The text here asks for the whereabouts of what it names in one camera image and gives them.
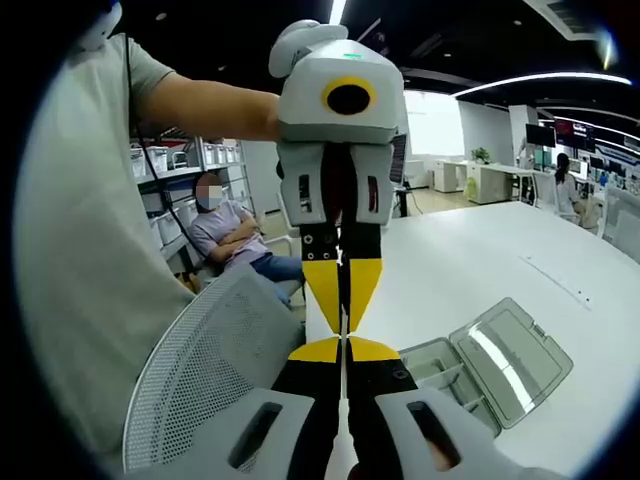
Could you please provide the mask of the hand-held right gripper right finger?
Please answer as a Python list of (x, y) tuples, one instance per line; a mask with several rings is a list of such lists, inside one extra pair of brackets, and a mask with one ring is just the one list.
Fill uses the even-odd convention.
[(347, 342), (348, 425), (368, 479), (559, 479), (525, 467), (492, 431), (441, 391), (419, 388), (400, 355), (371, 340)]

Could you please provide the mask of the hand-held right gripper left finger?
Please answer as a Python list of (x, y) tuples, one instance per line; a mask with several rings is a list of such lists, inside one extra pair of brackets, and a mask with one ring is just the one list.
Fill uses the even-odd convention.
[(127, 479), (323, 479), (339, 426), (340, 340), (293, 351), (255, 388), (195, 430), (189, 449)]

